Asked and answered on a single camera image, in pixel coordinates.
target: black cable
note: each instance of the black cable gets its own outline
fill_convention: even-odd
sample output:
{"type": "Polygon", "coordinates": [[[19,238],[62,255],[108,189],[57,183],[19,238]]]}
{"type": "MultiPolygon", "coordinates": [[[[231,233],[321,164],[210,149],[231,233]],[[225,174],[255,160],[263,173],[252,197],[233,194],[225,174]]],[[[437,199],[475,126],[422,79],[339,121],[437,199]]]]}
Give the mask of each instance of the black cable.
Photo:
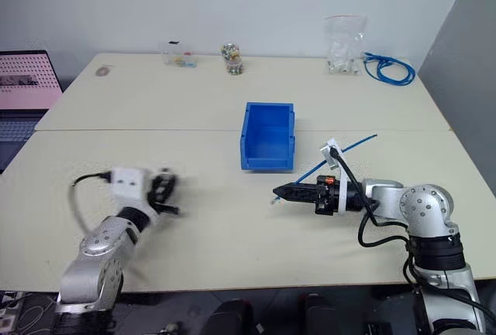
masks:
{"type": "Polygon", "coordinates": [[[339,155],[338,150],[335,147],[331,147],[330,154],[331,154],[331,157],[332,158],[336,159],[339,162],[339,164],[341,164],[341,167],[343,167],[343,170],[346,172],[346,174],[350,178],[351,183],[353,184],[353,186],[358,191],[358,194],[360,195],[360,197],[362,199],[362,202],[365,205],[365,209],[367,211],[368,216],[370,217],[370,220],[372,220],[372,223],[375,226],[401,226],[402,228],[405,228],[405,229],[408,228],[408,226],[406,224],[400,223],[398,221],[387,221],[387,222],[384,222],[384,223],[379,223],[376,220],[375,215],[372,212],[372,209],[370,208],[369,200],[365,196],[365,194],[363,193],[363,189],[360,186],[360,184],[358,183],[357,178],[355,178],[355,175],[353,174],[353,172],[350,170],[350,168],[348,167],[348,165],[346,164],[346,162],[341,158],[341,156],[339,155]]]}
{"type": "Polygon", "coordinates": [[[446,289],[443,289],[443,288],[439,288],[439,287],[433,286],[430,283],[428,283],[427,281],[425,281],[424,283],[421,283],[420,285],[423,288],[426,288],[428,290],[437,292],[440,295],[447,296],[448,298],[451,298],[451,299],[456,300],[458,302],[462,302],[464,304],[467,304],[469,306],[472,306],[475,309],[479,309],[483,314],[485,314],[488,318],[491,319],[491,321],[492,321],[492,323],[494,325],[496,325],[496,315],[489,308],[483,306],[479,302],[475,302],[472,299],[465,298],[465,297],[463,297],[461,295],[458,295],[458,294],[456,294],[454,292],[451,292],[450,290],[446,290],[446,289]]]}
{"type": "MultiPolygon", "coordinates": [[[[390,242],[392,240],[403,240],[405,242],[406,248],[408,249],[409,242],[403,236],[387,237],[387,238],[384,238],[383,240],[378,240],[376,242],[371,242],[371,243],[367,243],[367,242],[363,241],[363,232],[365,230],[365,226],[367,225],[368,219],[371,219],[372,223],[375,226],[394,225],[394,226],[402,226],[405,229],[407,228],[407,226],[404,223],[399,223],[399,222],[378,223],[375,219],[374,212],[373,212],[372,208],[370,207],[369,199],[363,193],[363,189],[358,184],[358,181],[355,178],[355,176],[353,175],[353,172],[350,170],[350,168],[348,167],[346,162],[341,158],[338,150],[335,147],[331,147],[330,155],[332,158],[336,159],[341,164],[344,171],[346,172],[346,174],[350,178],[353,186],[355,186],[356,190],[358,191],[358,194],[360,195],[362,202],[365,205],[365,209],[366,209],[367,213],[365,215],[363,215],[362,221],[360,223],[360,227],[358,229],[358,242],[360,243],[360,245],[363,247],[376,247],[376,246],[379,246],[383,243],[390,242]]],[[[489,308],[485,307],[484,305],[480,304],[479,302],[475,302],[474,300],[467,299],[461,295],[458,295],[454,292],[451,292],[450,290],[446,290],[446,289],[442,289],[442,288],[433,286],[433,285],[429,284],[424,278],[421,278],[417,274],[417,272],[415,271],[414,264],[413,264],[413,254],[411,252],[408,252],[408,258],[405,261],[405,263],[403,264],[403,275],[405,276],[405,279],[409,284],[414,285],[413,281],[408,276],[407,269],[409,269],[410,274],[417,281],[417,285],[419,285],[425,289],[428,289],[428,290],[430,289],[431,291],[437,292],[438,294],[444,295],[444,296],[449,297],[453,300],[457,300],[459,302],[465,303],[469,306],[472,306],[475,309],[479,309],[481,312],[483,312],[487,317],[489,317],[491,319],[491,321],[493,322],[494,325],[496,325],[496,315],[489,308]]]]}
{"type": "Polygon", "coordinates": [[[76,185],[87,178],[102,178],[107,182],[110,182],[111,176],[112,176],[112,172],[110,171],[98,172],[96,174],[84,174],[83,176],[80,176],[79,178],[74,180],[72,185],[69,187],[69,206],[72,209],[72,213],[77,221],[77,224],[79,225],[79,227],[81,228],[84,234],[90,233],[90,229],[86,225],[86,222],[84,221],[84,218],[81,215],[81,212],[79,211],[78,203],[76,202],[76,185]]]}
{"type": "Polygon", "coordinates": [[[15,306],[17,304],[17,302],[20,302],[21,300],[24,300],[25,298],[29,298],[31,295],[32,295],[32,293],[28,293],[28,294],[21,296],[20,298],[11,300],[10,302],[0,303],[0,310],[15,306]]]}
{"type": "Polygon", "coordinates": [[[375,242],[365,242],[363,240],[363,232],[365,230],[365,226],[367,225],[367,221],[369,219],[369,216],[367,214],[363,215],[362,221],[360,223],[360,227],[358,228],[358,243],[362,247],[377,247],[380,246],[381,244],[391,242],[392,240],[402,240],[406,244],[408,244],[408,240],[403,237],[403,236],[391,236],[391,237],[386,237],[383,238],[382,240],[377,240],[375,242]]]}
{"type": "Polygon", "coordinates": [[[365,230],[365,226],[367,225],[368,219],[371,219],[372,223],[375,226],[401,226],[401,227],[406,229],[407,225],[404,223],[397,222],[397,221],[387,221],[384,223],[379,223],[375,218],[374,211],[370,207],[369,199],[363,193],[363,189],[360,186],[360,184],[358,183],[357,179],[355,178],[355,175],[350,170],[350,168],[348,167],[346,162],[341,158],[338,150],[335,147],[331,147],[330,155],[331,155],[331,157],[336,159],[339,162],[339,164],[341,164],[341,167],[343,167],[343,170],[346,172],[346,174],[348,175],[348,177],[351,180],[351,183],[353,184],[353,186],[356,188],[356,191],[360,195],[360,197],[362,199],[362,203],[364,204],[365,209],[367,211],[367,213],[365,215],[363,215],[362,221],[360,223],[360,227],[358,228],[358,243],[360,244],[360,246],[362,246],[362,247],[376,247],[376,246],[380,246],[381,244],[391,242],[392,240],[402,240],[408,246],[408,240],[403,236],[391,236],[391,237],[387,237],[387,238],[384,238],[382,240],[378,240],[375,242],[365,242],[363,240],[363,232],[365,230]]]}
{"type": "Polygon", "coordinates": [[[406,282],[408,282],[408,284],[410,286],[414,286],[415,287],[415,284],[413,283],[413,281],[408,276],[408,258],[405,260],[405,263],[403,264],[403,277],[405,277],[406,282]]]}
{"type": "Polygon", "coordinates": [[[475,302],[472,299],[468,299],[468,298],[465,298],[461,295],[458,295],[455,292],[450,291],[449,289],[439,288],[439,287],[436,287],[436,286],[428,283],[424,278],[421,278],[417,274],[417,272],[415,271],[412,253],[410,253],[408,255],[407,262],[408,262],[408,267],[410,269],[410,272],[411,272],[412,276],[415,278],[415,280],[417,281],[418,286],[425,288],[426,290],[434,291],[440,295],[444,295],[444,296],[451,298],[453,300],[456,300],[458,302],[462,302],[464,304],[467,304],[468,306],[472,306],[475,309],[479,309],[496,326],[496,315],[488,307],[484,306],[483,304],[480,304],[479,302],[475,302]]]}

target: white wall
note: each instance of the white wall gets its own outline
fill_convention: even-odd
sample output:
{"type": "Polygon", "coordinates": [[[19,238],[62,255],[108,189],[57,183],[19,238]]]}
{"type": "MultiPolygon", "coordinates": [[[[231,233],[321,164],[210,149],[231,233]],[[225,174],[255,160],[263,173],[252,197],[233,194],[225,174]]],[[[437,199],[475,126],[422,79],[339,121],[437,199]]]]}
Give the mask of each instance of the white wall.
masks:
{"type": "Polygon", "coordinates": [[[455,0],[0,0],[0,48],[47,48],[61,78],[99,51],[155,51],[180,38],[216,53],[323,56],[322,20],[369,19],[366,48],[408,57],[420,67],[455,0]]]}

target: laptop screen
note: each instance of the laptop screen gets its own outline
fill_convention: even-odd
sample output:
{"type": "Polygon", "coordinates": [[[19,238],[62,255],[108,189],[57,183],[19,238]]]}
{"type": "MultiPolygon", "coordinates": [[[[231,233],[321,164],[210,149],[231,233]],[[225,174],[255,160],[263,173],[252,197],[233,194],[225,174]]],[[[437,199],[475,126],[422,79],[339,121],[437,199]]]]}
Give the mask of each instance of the laptop screen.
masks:
{"type": "Polygon", "coordinates": [[[49,109],[62,95],[44,50],[0,52],[0,109],[49,109]]]}

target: white table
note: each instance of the white table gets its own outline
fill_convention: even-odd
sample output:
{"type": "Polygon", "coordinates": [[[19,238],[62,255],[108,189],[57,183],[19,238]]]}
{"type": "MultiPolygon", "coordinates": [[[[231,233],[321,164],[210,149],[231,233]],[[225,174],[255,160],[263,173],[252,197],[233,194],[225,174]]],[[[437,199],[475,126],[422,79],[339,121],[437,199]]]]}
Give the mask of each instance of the white table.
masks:
{"type": "Polygon", "coordinates": [[[220,56],[190,69],[159,54],[99,54],[36,129],[240,131],[247,102],[293,102],[297,131],[449,129],[419,78],[395,87],[365,73],[328,75],[323,59],[243,62],[246,72],[232,76],[220,56]],[[110,73],[96,76],[102,65],[110,73]]]}
{"type": "MultiPolygon", "coordinates": [[[[125,272],[125,291],[403,281],[402,243],[360,247],[358,214],[317,216],[313,205],[270,204],[272,188],[322,159],[319,146],[325,140],[335,136],[346,146],[372,133],[298,133],[294,174],[241,171],[238,132],[35,133],[0,177],[0,287],[58,290],[81,240],[69,211],[68,186],[79,175],[117,165],[167,166],[182,179],[175,196],[182,216],[146,232],[125,272]],[[198,143],[210,150],[199,150],[198,143]]],[[[448,189],[474,277],[495,277],[496,260],[482,251],[494,234],[496,200],[455,135],[447,130],[377,133],[346,154],[356,176],[448,189]]],[[[98,180],[81,183],[77,199],[92,226],[116,212],[108,186],[98,180]]],[[[371,227],[366,238],[389,233],[398,230],[371,227]]]]}

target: cable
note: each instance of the cable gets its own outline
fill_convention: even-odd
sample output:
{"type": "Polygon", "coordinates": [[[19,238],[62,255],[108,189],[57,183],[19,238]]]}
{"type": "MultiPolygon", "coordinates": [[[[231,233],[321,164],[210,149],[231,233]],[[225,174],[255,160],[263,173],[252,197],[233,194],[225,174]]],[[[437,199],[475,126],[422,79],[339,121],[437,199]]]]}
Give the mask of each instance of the cable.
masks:
{"type": "Polygon", "coordinates": [[[408,266],[410,268],[410,272],[415,277],[415,280],[417,281],[417,284],[420,287],[425,288],[427,290],[434,291],[434,292],[436,292],[436,293],[438,293],[440,295],[444,295],[444,296],[446,296],[448,298],[451,298],[453,300],[456,300],[458,302],[462,302],[463,304],[467,304],[469,306],[472,306],[475,309],[479,309],[496,326],[496,315],[488,307],[484,306],[483,304],[480,304],[479,302],[475,302],[472,299],[465,298],[465,297],[463,297],[461,295],[458,295],[455,292],[450,291],[449,289],[439,288],[439,287],[436,287],[436,286],[431,285],[430,283],[428,283],[424,278],[421,278],[415,272],[415,267],[413,265],[413,255],[412,254],[409,254],[408,255],[407,262],[408,262],[408,266]]]}
{"type": "Polygon", "coordinates": [[[406,258],[404,264],[403,264],[403,277],[405,277],[406,282],[412,287],[415,287],[415,284],[413,281],[410,279],[408,276],[408,258],[406,258]]]}
{"type": "Polygon", "coordinates": [[[51,299],[51,297],[49,296],[45,296],[46,299],[50,300],[50,303],[48,305],[46,305],[45,307],[42,307],[42,306],[32,306],[31,308],[28,308],[20,317],[19,317],[19,321],[17,321],[17,327],[16,327],[16,331],[19,331],[20,334],[25,334],[25,335],[33,335],[35,333],[42,333],[42,332],[45,332],[45,331],[48,331],[50,332],[50,329],[38,329],[38,330],[34,330],[34,331],[29,331],[31,330],[44,316],[45,316],[45,313],[47,313],[48,309],[53,305],[55,304],[55,301],[53,301],[51,299]],[[31,322],[27,323],[26,325],[24,326],[20,326],[20,323],[22,322],[22,320],[26,317],[26,314],[29,313],[29,311],[33,310],[33,309],[41,309],[41,312],[36,316],[34,317],[31,322]]]}
{"type": "Polygon", "coordinates": [[[373,79],[377,81],[382,81],[384,83],[388,83],[390,85],[398,85],[398,86],[403,86],[403,85],[409,85],[410,83],[413,82],[415,79],[415,69],[406,64],[403,61],[400,61],[396,58],[393,57],[386,57],[386,56],[380,56],[378,54],[371,54],[370,52],[365,52],[364,57],[363,57],[363,65],[365,66],[365,71],[367,74],[369,74],[373,79]],[[369,71],[369,68],[367,67],[367,64],[369,62],[377,62],[377,70],[375,75],[372,75],[371,72],[369,71]],[[407,76],[404,77],[403,79],[391,79],[384,74],[382,74],[382,69],[388,66],[391,66],[393,64],[398,64],[404,67],[407,71],[407,76]]]}
{"type": "Polygon", "coordinates": [[[370,220],[372,220],[372,223],[375,226],[401,226],[402,228],[405,228],[405,229],[408,227],[406,224],[400,223],[398,221],[387,221],[387,222],[384,222],[384,223],[379,223],[376,220],[376,218],[375,218],[374,212],[370,208],[370,202],[369,202],[368,198],[363,193],[362,187],[358,183],[358,181],[355,178],[355,175],[353,174],[353,172],[348,167],[348,164],[346,164],[346,162],[341,158],[341,156],[339,155],[338,150],[335,147],[331,147],[329,153],[330,153],[330,155],[331,155],[332,158],[336,159],[339,162],[339,164],[341,164],[341,167],[343,167],[343,170],[346,172],[346,174],[350,178],[351,183],[357,189],[358,194],[360,195],[360,197],[362,199],[362,202],[365,205],[365,209],[367,211],[367,214],[368,214],[368,216],[370,217],[370,220]]]}
{"type": "Polygon", "coordinates": [[[77,224],[81,228],[84,234],[90,233],[90,229],[88,228],[88,225],[86,225],[86,222],[84,221],[83,216],[81,215],[81,212],[78,208],[78,203],[76,202],[76,185],[87,179],[87,178],[102,178],[106,180],[107,182],[110,182],[112,176],[112,172],[98,172],[96,174],[84,174],[83,176],[80,176],[74,182],[72,185],[69,187],[69,206],[72,209],[72,213],[74,215],[74,218],[77,221],[77,224]]]}
{"type": "Polygon", "coordinates": [[[17,302],[20,302],[21,300],[24,300],[25,298],[29,298],[31,295],[32,295],[31,293],[28,293],[28,294],[25,294],[25,295],[21,296],[20,298],[11,300],[9,302],[3,302],[3,303],[0,304],[0,310],[5,309],[5,308],[8,308],[8,307],[10,307],[12,305],[16,305],[17,302]]]}
{"type": "MultiPolygon", "coordinates": [[[[368,137],[365,137],[362,140],[359,140],[359,141],[357,141],[355,143],[352,143],[351,145],[349,145],[348,147],[345,147],[343,149],[343,153],[347,152],[348,150],[352,150],[354,147],[357,147],[357,146],[361,145],[362,143],[364,143],[364,142],[366,142],[366,141],[368,141],[370,139],[373,139],[374,137],[377,137],[377,134],[376,133],[374,135],[370,135],[368,137]]],[[[310,171],[308,171],[307,173],[303,174],[297,181],[294,182],[294,184],[299,184],[300,182],[302,182],[303,180],[305,180],[308,176],[310,176],[311,174],[313,174],[315,171],[317,171],[320,167],[322,167],[326,163],[327,162],[325,160],[323,160],[322,162],[320,162],[319,164],[317,164],[315,167],[313,167],[310,171]]],[[[274,204],[279,199],[281,199],[280,196],[277,196],[276,198],[274,198],[273,201],[272,201],[272,204],[274,204]]]]}
{"type": "MultiPolygon", "coordinates": [[[[362,221],[360,223],[360,227],[358,229],[358,242],[360,243],[360,245],[363,247],[376,247],[376,246],[379,246],[381,244],[390,242],[392,240],[403,240],[405,242],[405,246],[408,249],[409,242],[403,236],[391,236],[391,237],[387,237],[387,238],[384,238],[382,240],[378,240],[376,242],[371,242],[371,243],[367,243],[367,242],[363,241],[363,232],[365,230],[365,226],[367,225],[368,219],[372,219],[372,221],[374,222],[374,219],[372,217],[370,217],[370,216],[374,217],[374,212],[373,212],[372,208],[370,207],[369,200],[367,199],[367,197],[363,193],[363,189],[359,186],[358,181],[355,179],[355,176],[353,175],[353,172],[350,170],[350,168],[347,166],[345,161],[339,155],[338,150],[335,147],[331,147],[330,154],[331,154],[331,157],[336,159],[343,167],[343,170],[346,172],[346,174],[350,178],[353,186],[355,186],[355,188],[357,189],[358,194],[362,198],[362,202],[365,205],[365,209],[367,210],[367,213],[363,216],[362,221]]],[[[376,226],[396,225],[396,226],[402,226],[405,229],[407,228],[407,226],[405,224],[398,223],[398,222],[377,223],[377,221],[376,221],[376,223],[374,223],[374,225],[376,225],[376,226]]],[[[417,281],[417,284],[420,285],[421,287],[426,288],[426,289],[430,289],[432,291],[439,293],[440,295],[447,296],[451,299],[457,300],[459,302],[463,302],[469,306],[472,306],[476,309],[479,309],[487,317],[489,317],[491,319],[491,321],[493,321],[494,325],[496,325],[496,315],[492,311],[490,311],[489,308],[483,306],[482,304],[480,304],[478,302],[475,302],[474,300],[467,299],[461,295],[457,295],[456,293],[451,292],[450,290],[445,290],[445,289],[433,286],[430,283],[428,283],[424,278],[421,278],[415,272],[415,268],[414,268],[414,264],[413,264],[413,254],[411,252],[408,252],[408,258],[405,261],[405,263],[403,264],[403,275],[405,276],[406,281],[410,285],[413,285],[413,281],[408,276],[407,268],[409,269],[410,273],[417,281]]]]}

